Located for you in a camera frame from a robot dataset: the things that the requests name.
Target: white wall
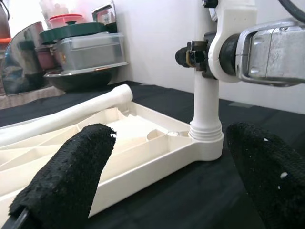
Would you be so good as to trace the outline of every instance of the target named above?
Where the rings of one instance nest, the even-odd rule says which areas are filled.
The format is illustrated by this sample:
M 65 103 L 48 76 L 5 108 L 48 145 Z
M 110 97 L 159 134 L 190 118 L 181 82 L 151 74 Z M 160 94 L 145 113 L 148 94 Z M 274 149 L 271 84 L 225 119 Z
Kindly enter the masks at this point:
M 10 0 L 38 2 L 38 0 Z M 83 14 L 108 2 L 105 0 L 72 0 L 80 3 Z M 119 29 L 124 33 L 126 56 L 130 65 L 121 69 L 116 81 L 134 80 L 193 92 L 193 70 L 175 62 L 175 52 L 194 37 L 194 23 L 200 0 L 114 0 Z M 256 0 L 258 23 L 289 17 L 277 0 Z M 294 3 L 305 10 L 304 0 Z M 35 22 L 38 16 L 26 14 L 25 20 Z M 14 15 L 15 21 L 20 15 Z M 202 25 L 213 30 L 207 9 L 202 9 Z M 220 83 L 220 97 L 249 104 L 305 114 L 305 85 L 272 88 L 248 83 Z

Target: black table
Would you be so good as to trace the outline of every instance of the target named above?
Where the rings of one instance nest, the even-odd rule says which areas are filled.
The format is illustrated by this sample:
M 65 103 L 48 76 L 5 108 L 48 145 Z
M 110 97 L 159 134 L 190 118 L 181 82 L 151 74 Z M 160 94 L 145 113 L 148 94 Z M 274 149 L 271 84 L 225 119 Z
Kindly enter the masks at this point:
M 193 94 L 155 85 L 127 83 L 134 102 L 180 121 L 193 117 Z M 0 111 L 0 126 L 49 115 L 110 91 L 68 93 Z M 224 130 L 250 122 L 283 138 L 298 152 L 305 149 L 305 115 L 219 101 Z M 87 229 L 264 229 L 247 196 L 224 140 L 223 155 L 213 162 L 194 162 L 100 212 Z

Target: red lid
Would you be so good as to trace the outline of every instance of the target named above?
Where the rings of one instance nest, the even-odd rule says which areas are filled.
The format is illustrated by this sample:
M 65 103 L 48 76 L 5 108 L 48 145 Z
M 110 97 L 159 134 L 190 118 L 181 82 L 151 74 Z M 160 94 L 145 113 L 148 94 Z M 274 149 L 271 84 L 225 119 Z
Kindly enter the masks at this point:
M 49 20 L 52 20 L 52 19 L 55 19 L 55 18 L 64 18 L 64 17 L 67 17 L 67 16 L 82 17 L 81 14 L 68 13 L 68 14 L 62 14 L 62 15 L 57 15 L 57 16 L 54 16 L 54 17 L 50 17 Z
M 11 38 L 2 38 L 0 39 L 0 44 L 8 44 L 10 43 Z

